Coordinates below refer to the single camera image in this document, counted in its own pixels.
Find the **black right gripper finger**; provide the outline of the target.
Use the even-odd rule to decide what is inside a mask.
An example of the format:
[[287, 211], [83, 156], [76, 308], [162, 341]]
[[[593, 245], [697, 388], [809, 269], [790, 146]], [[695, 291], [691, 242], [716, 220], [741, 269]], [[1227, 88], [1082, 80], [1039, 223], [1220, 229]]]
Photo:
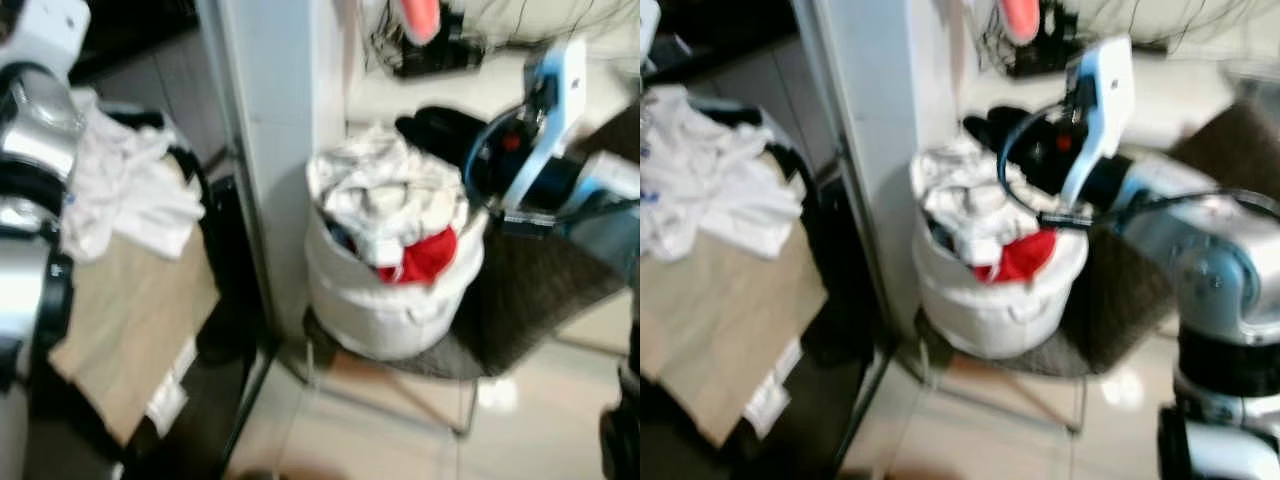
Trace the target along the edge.
[[1021, 118], [964, 118], [964, 131], [980, 146], [998, 154]]
[[419, 129], [430, 136], [476, 136], [488, 122], [453, 108], [425, 106], [419, 109]]
[[1009, 133], [1032, 115], [1033, 113], [1024, 108], [997, 105], [987, 111], [987, 128], [991, 133]]
[[396, 129], [404, 141], [428, 154], [466, 154], [476, 136], [430, 136], [419, 129], [417, 116], [398, 116]]

